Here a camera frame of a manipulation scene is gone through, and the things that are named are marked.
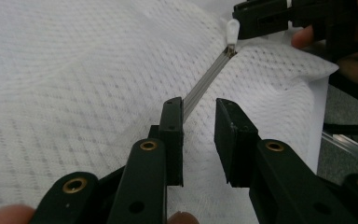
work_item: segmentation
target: gray surface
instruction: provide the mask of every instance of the gray surface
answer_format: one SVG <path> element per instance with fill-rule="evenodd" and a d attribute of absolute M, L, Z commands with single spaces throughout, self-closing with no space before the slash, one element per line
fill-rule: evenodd
<path fill-rule="evenodd" d="M 335 87 L 329 86 L 324 122 L 358 124 L 358 101 Z M 358 136 L 351 136 L 358 142 Z M 358 160 L 344 150 L 322 141 L 318 175 L 341 184 L 348 174 L 358 173 Z"/>

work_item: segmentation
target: white cloth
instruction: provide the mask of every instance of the white cloth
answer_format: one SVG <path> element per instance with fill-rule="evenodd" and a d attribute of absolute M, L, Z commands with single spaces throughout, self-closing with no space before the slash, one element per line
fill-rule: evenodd
<path fill-rule="evenodd" d="M 103 177 L 185 97 L 225 47 L 215 13 L 174 0 L 0 0 L 0 206 L 37 206 L 63 175 Z M 256 223 L 247 189 L 226 184 L 213 143 L 215 98 L 237 102 L 262 138 L 306 159 L 308 83 L 336 66 L 288 46 L 241 41 L 185 124 L 185 187 L 169 215 Z"/>

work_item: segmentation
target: finger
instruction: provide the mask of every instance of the finger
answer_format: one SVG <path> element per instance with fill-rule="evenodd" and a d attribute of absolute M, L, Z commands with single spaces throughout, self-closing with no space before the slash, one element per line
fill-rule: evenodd
<path fill-rule="evenodd" d="M 13 204 L 0 208 L 0 224 L 27 224 L 34 215 L 32 207 Z"/>
<path fill-rule="evenodd" d="M 338 60 L 337 64 L 342 75 L 358 84 L 358 53 Z"/>
<path fill-rule="evenodd" d="M 187 212 L 177 212 L 168 218 L 168 224 L 200 224 L 197 219 Z"/>
<path fill-rule="evenodd" d="M 312 26 L 298 31 L 292 37 L 292 46 L 296 49 L 303 49 L 313 43 L 313 29 Z"/>

